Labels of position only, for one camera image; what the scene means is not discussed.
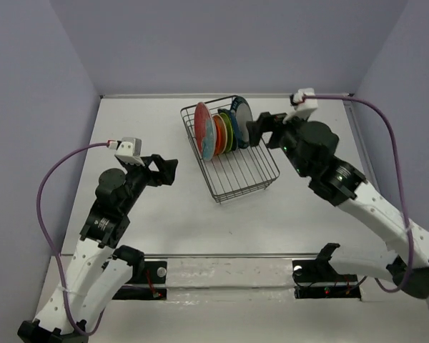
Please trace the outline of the green rimmed white plate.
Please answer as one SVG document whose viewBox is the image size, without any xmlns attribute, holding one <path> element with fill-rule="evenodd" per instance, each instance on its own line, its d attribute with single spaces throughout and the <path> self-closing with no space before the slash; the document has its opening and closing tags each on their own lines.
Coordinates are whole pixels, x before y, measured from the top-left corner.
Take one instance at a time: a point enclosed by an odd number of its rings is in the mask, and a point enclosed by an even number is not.
<svg viewBox="0 0 429 343">
<path fill-rule="evenodd" d="M 249 135 L 246 127 L 247 121 L 252 121 L 252 111 L 246 99 L 241 96 L 236 96 L 231 103 L 230 110 L 234 111 L 238 126 L 241 132 L 240 149 L 245 149 L 249 146 Z"/>
</svg>

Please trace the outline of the lime green plate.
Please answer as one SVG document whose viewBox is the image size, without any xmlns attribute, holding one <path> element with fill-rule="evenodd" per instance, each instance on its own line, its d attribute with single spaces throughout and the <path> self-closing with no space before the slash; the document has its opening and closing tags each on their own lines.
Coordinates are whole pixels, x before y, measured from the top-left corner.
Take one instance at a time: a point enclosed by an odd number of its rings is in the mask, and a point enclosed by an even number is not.
<svg viewBox="0 0 429 343">
<path fill-rule="evenodd" d="M 220 114 L 223 122 L 225 123 L 226 129 L 227 129 L 227 145 L 224 150 L 224 153 L 232 151 L 236 147 L 235 143 L 235 135 L 234 130 L 232 126 L 232 122 L 230 120 L 230 116 L 227 113 L 222 112 Z"/>
</svg>

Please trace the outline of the orange plate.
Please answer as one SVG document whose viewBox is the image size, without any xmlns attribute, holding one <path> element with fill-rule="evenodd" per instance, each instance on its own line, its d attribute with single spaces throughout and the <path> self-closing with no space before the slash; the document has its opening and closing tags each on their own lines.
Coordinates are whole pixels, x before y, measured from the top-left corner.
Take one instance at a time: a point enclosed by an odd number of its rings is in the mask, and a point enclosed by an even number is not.
<svg viewBox="0 0 429 343">
<path fill-rule="evenodd" d="M 219 114 L 215 114 L 213 116 L 213 120 L 216 126 L 216 132 L 217 132 L 215 154 L 220 155 L 224 152 L 225 147 L 227 145 L 226 126 Z"/>
</svg>

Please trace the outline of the red and teal plate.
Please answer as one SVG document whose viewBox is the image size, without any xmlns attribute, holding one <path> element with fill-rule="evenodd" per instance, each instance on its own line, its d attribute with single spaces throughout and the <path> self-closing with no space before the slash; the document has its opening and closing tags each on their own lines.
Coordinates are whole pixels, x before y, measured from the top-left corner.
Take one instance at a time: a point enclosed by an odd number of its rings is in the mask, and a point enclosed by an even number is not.
<svg viewBox="0 0 429 343">
<path fill-rule="evenodd" d="M 209 161 L 215 154 L 217 132 L 212 115 L 204 102 L 199 102 L 194 111 L 194 134 L 201 157 Z"/>
</svg>

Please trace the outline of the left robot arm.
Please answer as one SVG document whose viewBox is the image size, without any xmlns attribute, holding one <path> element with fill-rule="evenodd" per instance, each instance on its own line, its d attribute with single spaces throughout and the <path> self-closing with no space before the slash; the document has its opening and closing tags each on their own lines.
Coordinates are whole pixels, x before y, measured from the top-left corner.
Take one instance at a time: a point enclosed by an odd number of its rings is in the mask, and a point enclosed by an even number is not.
<svg viewBox="0 0 429 343">
<path fill-rule="evenodd" d="M 144 253 L 119 241 L 141 193 L 172 185 L 178 161 L 158 154 L 116 158 L 121 168 L 100 174 L 70 263 L 63 267 L 57 261 L 59 284 L 35 318 L 19 327 L 23 342 L 88 342 L 117 291 L 142 278 Z"/>
</svg>

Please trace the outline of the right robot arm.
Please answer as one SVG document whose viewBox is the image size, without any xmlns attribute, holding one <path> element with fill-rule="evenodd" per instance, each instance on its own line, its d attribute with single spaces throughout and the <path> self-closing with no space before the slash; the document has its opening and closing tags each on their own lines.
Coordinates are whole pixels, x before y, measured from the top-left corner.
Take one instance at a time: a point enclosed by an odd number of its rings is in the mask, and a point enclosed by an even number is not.
<svg viewBox="0 0 429 343">
<path fill-rule="evenodd" d="M 269 132 L 266 146 L 281 149 L 297 174 L 310 178 L 308 186 L 319 198 L 363 223 L 385 243 L 378 253 L 326 244 L 310 263 L 319 278 L 359 274 L 391 282 L 416 299 L 429 297 L 429 232 L 386 200 L 361 171 L 336 157 L 339 137 L 327 124 L 263 112 L 246 127 L 250 146 L 257 146 Z"/>
</svg>

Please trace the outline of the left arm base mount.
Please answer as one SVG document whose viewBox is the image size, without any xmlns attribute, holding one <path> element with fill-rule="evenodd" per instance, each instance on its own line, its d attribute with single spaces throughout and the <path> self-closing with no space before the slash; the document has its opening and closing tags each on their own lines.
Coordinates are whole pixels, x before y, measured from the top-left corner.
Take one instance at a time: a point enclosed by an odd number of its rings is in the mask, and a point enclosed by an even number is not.
<svg viewBox="0 0 429 343">
<path fill-rule="evenodd" d="M 113 296 L 113 300 L 163 301 L 167 299 L 167 261 L 146 260 L 134 267 L 132 278 Z"/>
</svg>

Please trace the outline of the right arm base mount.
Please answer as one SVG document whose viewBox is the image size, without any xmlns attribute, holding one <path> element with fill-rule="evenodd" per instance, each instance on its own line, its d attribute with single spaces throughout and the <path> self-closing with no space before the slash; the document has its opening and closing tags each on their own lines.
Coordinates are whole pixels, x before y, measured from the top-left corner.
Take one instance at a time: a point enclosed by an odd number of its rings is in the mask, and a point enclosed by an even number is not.
<svg viewBox="0 0 429 343">
<path fill-rule="evenodd" d="M 316 259 L 293 261 L 292 280 L 296 299 L 361 299 L 356 275 L 338 274 Z"/>
</svg>

